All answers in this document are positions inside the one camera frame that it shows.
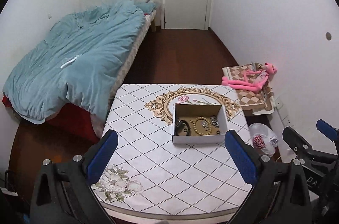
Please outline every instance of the box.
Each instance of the box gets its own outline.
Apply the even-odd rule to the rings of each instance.
[[[196,134],[193,129],[193,123],[197,117],[210,118],[216,115],[219,123],[219,128],[212,127],[211,135],[200,136]],[[175,122],[176,120],[185,120],[189,123],[191,128],[191,135],[186,136],[183,128],[178,131],[178,135],[175,135]],[[205,128],[201,125],[202,121],[196,122],[196,128],[198,132],[207,133]],[[187,104],[175,104],[173,110],[173,129],[172,129],[172,142],[173,144],[208,144],[208,143],[222,143],[225,140],[225,134],[228,131],[227,118],[225,107],[221,105],[187,105]]]

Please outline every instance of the wooden floor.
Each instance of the wooden floor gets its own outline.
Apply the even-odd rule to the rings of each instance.
[[[237,65],[211,31],[149,32],[124,83],[220,84],[222,67]],[[18,193],[30,201],[41,162],[69,161],[91,146],[85,139],[49,126],[22,122],[12,148],[10,169],[18,175]]]

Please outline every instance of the pink stuffed toy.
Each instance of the pink stuffed toy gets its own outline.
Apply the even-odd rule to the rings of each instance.
[[[277,72],[277,68],[274,67],[274,65],[270,63],[265,63],[265,65],[261,65],[260,67],[262,70],[260,71],[252,71],[252,70],[246,70],[243,72],[244,75],[244,81],[240,80],[229,80],[227,77],[222,78],[222,85],[228,85],[233,89],[242,89],[242,90],[248,90],[252,92],[259,92],[264,84],[269,79],[270,75],[273,75]],[[260,74],[253,83],[248,82],[247,75],[254,75],[254,74]]]

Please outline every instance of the plastic bag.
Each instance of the plastic bag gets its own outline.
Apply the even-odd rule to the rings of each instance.
[[[254,148],[260,149],[272,157],[275,153],[275,147],[278,146],[277,136],[274,132],[268,126],[259,123],[251,124],[249,130]]]

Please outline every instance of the round gray wall spot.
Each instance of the round gray wall spot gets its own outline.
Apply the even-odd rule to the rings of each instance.
[[[330,41],[330,40],[332,39],[331,33],[329,33],[329,32],[326,33],[326,39],[327,39],[328,41]]]

